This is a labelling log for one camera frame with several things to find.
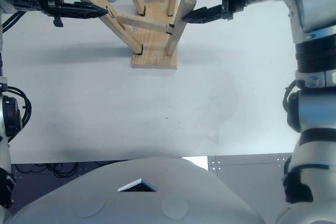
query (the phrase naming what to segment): black cable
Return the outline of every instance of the black cable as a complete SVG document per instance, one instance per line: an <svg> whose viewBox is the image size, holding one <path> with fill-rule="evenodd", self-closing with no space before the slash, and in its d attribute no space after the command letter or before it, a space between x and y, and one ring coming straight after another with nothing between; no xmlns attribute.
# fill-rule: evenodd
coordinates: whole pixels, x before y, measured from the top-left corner
<svg viewBox="0 0 336 224"><path fill-rule="evenodd" d="M287 88L285 91L285 96L283 97L283 101L282 101L282 106L284 107L284 110L286 112L288 112L288 97L289 94L292 92L292 90L295 88L296 86L296 81L293 81Z"/></svg>
<svg viewBox="0 0 336 224"><path fill-rule="evenodd" d="M43 172L44 170L46 170L47 168L44 168L44 169L41 169L41 170L30 170L28 172L24 171L24 170L21 170L19 169L18 165L14 165L15 168L20 172L20 173L24 173L24 174L28 174L28 173L40 173L40 172Z"/></svg>
<svg viewBox="0 0 336 224"><path fill-rule="evenodd" d="M3 22L2 27L8 26L19 14L20 14L20 12L14 13L11 17L9 17L8 20L6 20L5 22Z"/></svg>
<svg viewBox="0 0 336 224"><path fill-rule="evenodd" d="M2 27L2 32L5 33L7 32L9 29L11 29L22 17L23 15L25 15L26 12L16 12L15 14L13 14L8 20L10 20L10 22L5 22L3 24Z"/></svg>
<svg viewBox="0 0 336 224"><path fill-rule="evenodd" d="M30 100L28 99L28 97L26 96L26 94L22 90L20 90L16 87L8 86L8 92L23 98L24 101L25 101L25 105L23 106L23 109L25 109L25 113L22 117L22 128L24 128L27 125L27 123L28 123L28 121L31 117L32 104L31 104ZM16 136L16 134L10 136L8 138L8 142L12 141L15 136Z"/></svg>

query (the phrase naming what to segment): cable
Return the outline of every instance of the cable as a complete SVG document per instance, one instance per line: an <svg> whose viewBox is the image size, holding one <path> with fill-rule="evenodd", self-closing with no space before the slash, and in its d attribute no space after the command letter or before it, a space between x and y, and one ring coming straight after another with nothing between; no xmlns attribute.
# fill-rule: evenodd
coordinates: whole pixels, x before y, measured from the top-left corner
<svg viewBox="0 0 336 224"><path fill-rule="evenodd" d="M3 23L2 32L5 33L9 29L11 29L22 17L25 15L26 12L16 12L14 13L8 20Z"/></svg>
<svg viewBox="0 0 336 224"><path fill-rule="evenodd" d="M11 17L9 17L8 20L6 20L5 22L3 22L2 26L3 27L8 26L17 17L17 15L19 15L19 14L20 14L20 12L14 13Z"/></svg>
<svg viewBox="0 0 336 224"><path fill-rule="evenodd" d="M289 94L292 92L292 90L295 88L296 86L296 81L293 81L287 88L285 91L285 96L283 97L283 101L282 101L282 106L284 107L284 110L286 112L288 112L288 97Z"/></svg>
<svg viewBox="0 0 336 224"><path fill-rule="evenodd" d="M28 99L28 97L26 96L26 94L22 90L20 90L16 87L8 86L8 92L23 98L24 101L25 101L25 105L23 106L23 109L25 109L25 113L22 117L22 128L24 128L27 125L27 123L28 123L28 121L31 117L32 104L31 104L30 100ZM16 136L16 134L12 135L8 138L8 143L13 140L13 138Z"/></svg>
<svg viewBox="0 0 336 224"><path fill-rule="evenodd" d="M30 171L24 171L19 169L18 165L14 165L15 168L20 172L20 173L24 173L24 174L28 174L28 173L40 173L43 172L44 170L46 170L47 168L41 169L41 170L30 170Z"/></svg>
<svg viewBox="0 0 336 224"><path fill-rule="evenodd" d="M52 172L57 178L69 178L77 172L79 163L74 163L73 167L68 171L64 171L63 163L35 164L35 166L38 167L39 170L22 170L18 167L18 165L15 165L15 168L20 173L23 173L23 174L41 173L44 170L48 170Z"/></svg>

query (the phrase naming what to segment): white table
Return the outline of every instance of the white table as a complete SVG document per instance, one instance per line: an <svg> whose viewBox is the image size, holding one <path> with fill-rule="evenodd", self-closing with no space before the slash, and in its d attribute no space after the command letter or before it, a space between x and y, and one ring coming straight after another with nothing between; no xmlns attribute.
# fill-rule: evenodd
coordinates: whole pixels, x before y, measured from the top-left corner
<svg viewBox="0 0 336 224"><path fill-rule="evenodd" d="M114 7L135 11L131 0ZM4 35L5 75L33 104L12 161L291 152L298 134L282 108L296 69L287 14L270 2L229 22L188 25L177 71L132 69L131 50L98 19L55 28L50 17L26 14Z"/></svg>

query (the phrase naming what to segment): black band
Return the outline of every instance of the black band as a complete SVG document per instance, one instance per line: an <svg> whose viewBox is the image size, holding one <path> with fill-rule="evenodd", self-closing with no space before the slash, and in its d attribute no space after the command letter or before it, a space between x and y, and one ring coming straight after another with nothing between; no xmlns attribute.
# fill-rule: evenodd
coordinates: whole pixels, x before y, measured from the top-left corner
<svg viewBox="0 0 336 224"><path fill-rule="evenodd" d="M300 73L336 69L336 35L296 44Z"/></svg>
<svg viewBox="0 0 336 224"><path fill-rule="evenodd" d="M0 168L0 205L9 208L12 204L12 191L15 186L14 175Z"/></svg>
<svg viewBox="0 0 336 224"><path fill-rule="evenodd" d="M336 143L336 129L309 129L301 133L299 145L324 141Z"/></svg>

